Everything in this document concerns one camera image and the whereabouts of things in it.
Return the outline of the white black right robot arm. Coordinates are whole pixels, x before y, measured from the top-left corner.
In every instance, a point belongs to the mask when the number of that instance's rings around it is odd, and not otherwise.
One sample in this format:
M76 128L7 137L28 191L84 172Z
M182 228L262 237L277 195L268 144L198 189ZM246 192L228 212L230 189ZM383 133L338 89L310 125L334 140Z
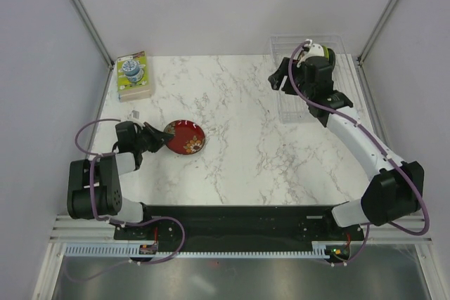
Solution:
M312 117L349 149L368 177L368 186L356 200L335 205L322 221L323 234L338 239L353 225L390 224L402 231L398 219L422 211L424 226L411 235L423 235L430 218L423 200L425 170L393 153L362 123L353 102L334 87L335 58L284 57L269 76L271 88L301 98Z

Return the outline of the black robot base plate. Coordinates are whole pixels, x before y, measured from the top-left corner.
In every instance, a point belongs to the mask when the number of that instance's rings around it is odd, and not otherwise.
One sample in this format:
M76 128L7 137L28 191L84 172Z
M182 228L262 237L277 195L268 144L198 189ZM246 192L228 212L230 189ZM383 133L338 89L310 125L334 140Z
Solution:
M146 206L156 222L115 230L115 240L157 240L165 249L306 249L313 242L356 242L357 225L331 223L329 206Z

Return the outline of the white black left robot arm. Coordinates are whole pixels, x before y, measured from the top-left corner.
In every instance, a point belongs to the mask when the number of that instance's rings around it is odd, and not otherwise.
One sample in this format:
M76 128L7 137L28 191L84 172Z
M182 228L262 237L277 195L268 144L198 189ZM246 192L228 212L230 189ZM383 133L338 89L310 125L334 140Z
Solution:
M116 123L117 141L111 151L95 153L83 149L79 144L81 133L101 122ZM154 222L144 216L143 203L123 196L120 176L139 170L144 153L156 153L173 138L173 133L133 120L98 119L83 126L75 136L75 145L88 157L70 163L67 186L70 217L129 226L137 238L149 238L155 228Z

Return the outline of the red floral plate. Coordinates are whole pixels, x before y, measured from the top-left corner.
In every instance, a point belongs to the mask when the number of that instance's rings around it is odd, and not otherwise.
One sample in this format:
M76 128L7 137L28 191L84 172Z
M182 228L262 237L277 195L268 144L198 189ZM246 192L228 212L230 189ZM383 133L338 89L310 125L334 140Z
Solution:
M166 146L179 155L193 155L201 151L205 145L204 131L190 120L178 119L170 122L164 132L173 135Z

